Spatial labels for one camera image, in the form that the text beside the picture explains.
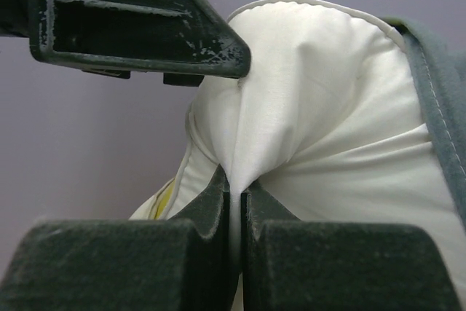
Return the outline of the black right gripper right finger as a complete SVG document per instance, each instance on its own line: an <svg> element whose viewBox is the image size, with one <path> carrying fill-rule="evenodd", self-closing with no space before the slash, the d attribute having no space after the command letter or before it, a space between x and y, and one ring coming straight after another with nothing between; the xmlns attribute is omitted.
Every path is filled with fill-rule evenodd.
<svg viewBox="0 0 466 311"><path fill-rule="evenodd" d="M246 310L457 310L433 239L405 224L298 219L254 183L242 194Z"/></svg>

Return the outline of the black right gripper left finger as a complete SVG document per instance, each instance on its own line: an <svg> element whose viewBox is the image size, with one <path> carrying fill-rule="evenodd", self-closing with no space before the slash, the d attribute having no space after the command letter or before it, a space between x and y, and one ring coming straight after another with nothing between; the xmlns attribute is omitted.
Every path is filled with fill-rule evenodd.
<svg viewBox="0 0 466 311"><path fill-rule="evenodd" d="M168 220L45 221L1 280L3 310L229 310L222 169Z"/></svg>

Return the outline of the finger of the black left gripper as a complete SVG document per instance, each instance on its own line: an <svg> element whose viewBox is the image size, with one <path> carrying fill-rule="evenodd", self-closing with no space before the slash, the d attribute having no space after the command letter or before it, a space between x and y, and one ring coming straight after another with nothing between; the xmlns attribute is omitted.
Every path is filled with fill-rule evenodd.
<svg viewBox="0 0 466 311"><path fill-rule="evenodd" d="M1 0L1 35L26 38L42 63L119 79L160 72L174 86L241 79L251 64L207 0Z"/></svg>

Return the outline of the white pillow with yellow band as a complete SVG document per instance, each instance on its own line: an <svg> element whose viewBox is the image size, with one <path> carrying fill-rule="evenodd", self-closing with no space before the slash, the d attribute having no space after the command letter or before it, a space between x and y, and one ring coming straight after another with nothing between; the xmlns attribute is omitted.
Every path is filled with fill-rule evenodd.
<svg viewBox="0 0 466 311"><path fill-rule="evenodd" d="M306 221L423 228L465 298L465 220L427 129L401 34L373 15L321 0L260 0L229 25L248 44L245 78L207 76L186 113L174 178L134 219L168 219L225 170L254 181Z"/></svg>

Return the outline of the blue tan white checked pillowcase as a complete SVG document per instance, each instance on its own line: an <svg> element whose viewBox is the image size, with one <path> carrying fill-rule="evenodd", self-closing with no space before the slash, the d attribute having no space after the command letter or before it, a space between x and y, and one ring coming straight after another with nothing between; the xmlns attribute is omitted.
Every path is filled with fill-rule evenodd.
<svg viewBox="0 0 466 311"><path fill-rule="evenodd" d="M435 153L465 220L465 51L452 52L421 23L386 17L401 36Z"/></svg>

